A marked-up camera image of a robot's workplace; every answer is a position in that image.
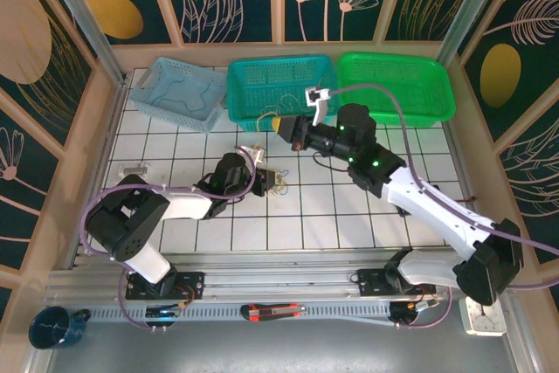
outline light blue plastic basket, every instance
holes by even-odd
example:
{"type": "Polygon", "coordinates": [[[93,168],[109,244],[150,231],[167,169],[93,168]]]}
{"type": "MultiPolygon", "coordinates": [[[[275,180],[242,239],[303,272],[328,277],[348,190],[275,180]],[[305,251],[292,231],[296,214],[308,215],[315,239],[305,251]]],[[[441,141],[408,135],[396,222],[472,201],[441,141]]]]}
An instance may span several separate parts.
{"type": "Polygon", "coordinates": [[[130,99],[138,111],[208,134],[223,112],[224,74],[161,57],[143,74],[130,99]]]}

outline blue mug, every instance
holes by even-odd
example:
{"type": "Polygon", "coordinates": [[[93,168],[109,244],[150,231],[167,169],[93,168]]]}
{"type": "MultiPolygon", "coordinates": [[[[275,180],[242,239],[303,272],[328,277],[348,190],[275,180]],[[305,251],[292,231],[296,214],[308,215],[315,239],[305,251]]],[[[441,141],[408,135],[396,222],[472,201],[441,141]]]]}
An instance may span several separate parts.
{"type": "Polygon", "coordinates": [[[61,349],[78,342],[86,331],[91,312],[82,309],[70,314],[60,306],[39,312],[29,327],[29,341],[36,349],[61,349]]]}

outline cup handle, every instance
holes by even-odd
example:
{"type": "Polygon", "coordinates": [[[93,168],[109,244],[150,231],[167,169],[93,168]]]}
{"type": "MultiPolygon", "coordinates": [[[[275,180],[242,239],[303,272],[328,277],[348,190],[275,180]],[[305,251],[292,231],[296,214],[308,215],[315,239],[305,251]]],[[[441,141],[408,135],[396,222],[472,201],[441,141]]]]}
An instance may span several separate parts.
{"type": "Polygon", "coordinates": [[[75,320],[83,320],[83,322],[87,322],[89,321],[89,318],[91,318],[91,310],[81,309],[75,314],[73,314],[72,317],[75,320]]]}

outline mounting plate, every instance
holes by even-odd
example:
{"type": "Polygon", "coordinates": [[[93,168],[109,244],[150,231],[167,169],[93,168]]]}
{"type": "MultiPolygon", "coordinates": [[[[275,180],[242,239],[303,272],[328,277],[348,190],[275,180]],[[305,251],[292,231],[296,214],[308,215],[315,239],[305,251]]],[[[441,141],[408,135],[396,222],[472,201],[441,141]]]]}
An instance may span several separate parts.
{"type": "Polygon", "coordinates": [[[424,285],[423,289],[419,286],[413,286],[410,290],[400,292],[386,280],[383,268],[357,270],[357,283],[361,297],[398,294],[402,296],[420,296],[424,293],[435,294],[437,292],[437,288],[433,285],[424,285]]]}
{"type": "Polygon", "coordinates": [[[204,293],[204,273],[177,273],[173,290],[165,298],[148,293],[145,280],[140,274],[135,273],[128,276],[126,300],[184,300],[184,292],[190,296],[189,287],[194,290],[194,300],[202,299],[204,293]]]}

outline white tile floor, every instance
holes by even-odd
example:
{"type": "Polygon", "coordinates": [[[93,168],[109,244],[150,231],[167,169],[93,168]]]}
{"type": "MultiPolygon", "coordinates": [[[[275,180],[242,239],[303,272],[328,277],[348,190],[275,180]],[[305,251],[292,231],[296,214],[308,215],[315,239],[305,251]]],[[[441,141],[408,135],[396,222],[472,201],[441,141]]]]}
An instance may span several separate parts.
{"type": "MultiPolygon", "coordinates": [[[[136,69],[132,86],[143,74],[136,69]]],[[[409,129],[413,162],[420,176],[449,197],[462,191],[440,124],[409,129]]],[[[402,130],[379,126],[378,141],[407,160],[402,130]]],[[[116,185],[125,166],[145,162],[148,181],[192,185],[211,172],[235,145],[258,144],[267,150],[269,168],[286,170],[287,194],[247,196],[213,220],[167,220],[152,235],[162,253],[276,251],[443,245],[431,228],[355,187],[346,173],[321,168],[311,152],[299,155],[275,133],[245,133],[227,115],[208,136],[140,114],[129,100],[121,117],[105,185],[116,185]]],[[[323,159],[342,168],[339,161],[323,159]]]]}

